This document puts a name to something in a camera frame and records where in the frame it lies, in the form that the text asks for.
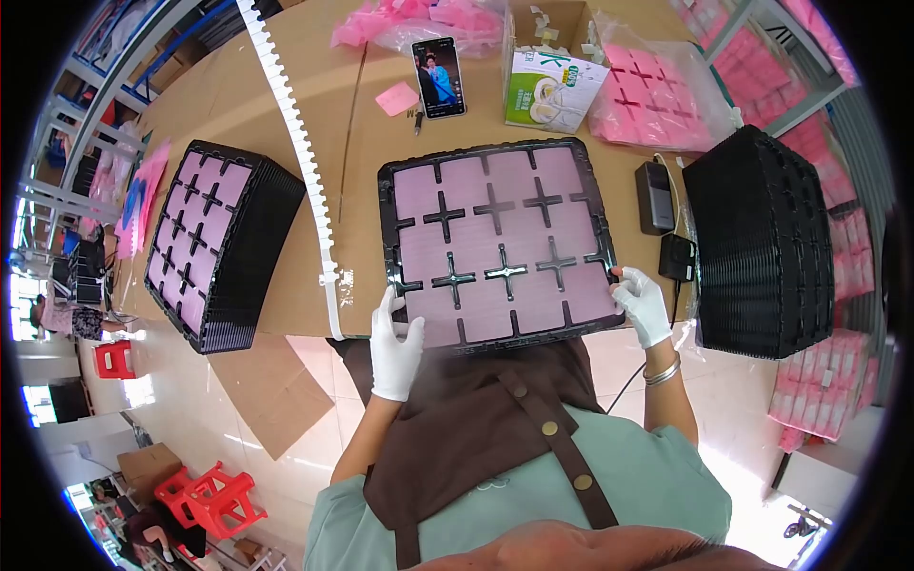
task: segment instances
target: phone screen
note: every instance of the phone screen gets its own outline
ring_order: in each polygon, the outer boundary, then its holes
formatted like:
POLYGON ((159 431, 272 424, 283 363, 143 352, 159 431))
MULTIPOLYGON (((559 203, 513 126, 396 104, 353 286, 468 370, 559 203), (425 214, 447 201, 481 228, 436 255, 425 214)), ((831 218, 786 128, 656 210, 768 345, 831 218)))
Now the phone screen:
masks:
POLYGON ((412 45, 413 62, 427 119, 463 115, 463 85, 454 38, 438 37, 412 45))

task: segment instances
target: white glove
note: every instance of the white glove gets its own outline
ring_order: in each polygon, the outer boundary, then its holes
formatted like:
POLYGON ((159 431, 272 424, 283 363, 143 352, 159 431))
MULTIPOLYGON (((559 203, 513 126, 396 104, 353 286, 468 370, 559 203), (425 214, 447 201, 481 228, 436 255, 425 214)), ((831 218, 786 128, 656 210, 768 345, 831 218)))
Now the white glove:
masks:
POLYGON ((611 286, 611 294, 632 320, 642 349, 653 347, 673 334, 666 320, 664 293, 643 271, 622 268, 622 280, 611 286))
POLYGON ((394 287, 388 286, 381 304, 371 314, 371 366, 375 374, 371 392, 406 402, 422 358, 425 318, 417 317, 409 325, 394 323, 390 314, 406 306, 404 298, 394 296, 394 287), (398 334, 406 335, 406 341, 397 339, 398 334))

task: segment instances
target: red plastic stool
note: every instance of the red plastic stool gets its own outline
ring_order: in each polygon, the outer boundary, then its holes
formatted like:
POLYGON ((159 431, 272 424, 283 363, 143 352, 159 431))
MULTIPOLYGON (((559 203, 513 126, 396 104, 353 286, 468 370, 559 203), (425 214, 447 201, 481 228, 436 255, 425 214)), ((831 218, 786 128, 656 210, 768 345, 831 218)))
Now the red plastic stool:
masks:
POLYGON ((133 367, 127 364, 129 355, 130 341, 127 339, 95 347, 95 368, 99 378, 136 378, 133 367))
POLYGON ((254 487, 254 479, 247 472, 238 476, 228 476, 220 470, 222 462, 216 462, 212 470, 203 474, 185 487, 187 507, 199 525, 219 539, 229 539, 232 535, 247 529, 267 513, 254 512, 254 506, 248 499, 248 490, 254 487), (222 484, 217 489, 216 482, 222 484), (238 522, 228 527, 225 516, 238 522))
POLYGON ((197 525, 197 522, 188 519, 184 512, 184 506, 187 505, 184 491, 192 482, 193 480, 187 475, 187 466, 182 466, 174 476, 155 486, 155 499, 167 505, 172 515, 185 529, 197 525))

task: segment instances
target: white cable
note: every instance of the white cable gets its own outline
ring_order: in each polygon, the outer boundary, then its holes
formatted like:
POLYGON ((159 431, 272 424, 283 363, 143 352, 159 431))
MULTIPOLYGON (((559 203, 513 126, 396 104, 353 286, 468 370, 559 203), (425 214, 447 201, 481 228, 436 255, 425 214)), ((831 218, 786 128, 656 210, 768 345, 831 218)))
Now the white cable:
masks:
POLYGON ((673 189, 673 196, 676 197, 676 223, 673 225, 673 229, 666 233, 666 234, 675 234, 676 231, 679 229, 679 218, 680 218, 680 214, 681 214, 680 205, 679 205, 679 191, 676 189, 676 183, 673 182, 673 175, 670 174, 670 167, 666 166, 666 160, 664 159, 664 156, 660 153, 654 153, 654 157, 660 159, 660 162, 664 164, 664 168, 666 169, 666 178, 669 179, 670 188, 673 189))
POLYGON ((311 143, 307 139, 308 132, 304 129, 302 120, 298 118, 299 111, 295 109, 296 101, 292 97, 292 88, 287 85, 289 77, 282 74, 285 67, 279 63, 279 54, 273 53, 276 44, 269 41, 270 32, 263 29, 264 23, 260 19, 260 10, 254 7, 253 0, 235 0, 235 3, 238 5, 241 18, 248 29, 250 41, 253 42, 254 49, 257 51, 263 73, 270 83, 276 104, 280 106, 286 129, 289 130, 289 136, 292 137, 295 157, 302 170, 302 179, 311 203, 311 212, 314 215, 314 225, 317 227, 317 241, 321 249, 322 265, 322 273, 318 275, 317 279, 324 288, 327 298, 330 334, 337 341, 343 341, 339 311, 336 306, 336 281, 339 279, 339 274, 336 272, 336 262, 330 254, 330 248, 334 245, 330 238, 333 230, 330 228, 330 217, 327 216, 329 209, 324 205, 326 201, 322 192, 324 187, 317 182, 321 176, 317 173, 314 153, 309 151, 311 143))

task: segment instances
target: apron strap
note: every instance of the apron strap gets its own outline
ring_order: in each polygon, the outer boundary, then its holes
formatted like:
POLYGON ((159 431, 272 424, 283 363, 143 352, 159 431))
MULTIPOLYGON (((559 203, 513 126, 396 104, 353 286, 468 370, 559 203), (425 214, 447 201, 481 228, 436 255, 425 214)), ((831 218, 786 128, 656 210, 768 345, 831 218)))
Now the apron strap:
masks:
POLYGON ((397 546, 397 569, 409 569, 422 563, 417 523, 395 529, 394 543, 397 546))
POLYGON ((578 446, 571 439, 571 435, 565 430, 562 423, 558 422, 552 409, 534 390, 531 390, 532 386, 525 384, 514 371, 506 371, 498 376, 498 380, 514 396, 517 403, 537 425, 537 430, 546 439, 562 470, 565 471, 572 489, 577 494, 580 506, 587 516, 587 521, 590 522, 590 527, 605 529, 619 525, 616 514, 613 513, 610 503, 606 501, 600 484, 590 471, 590 466, 587 465, 578 446))

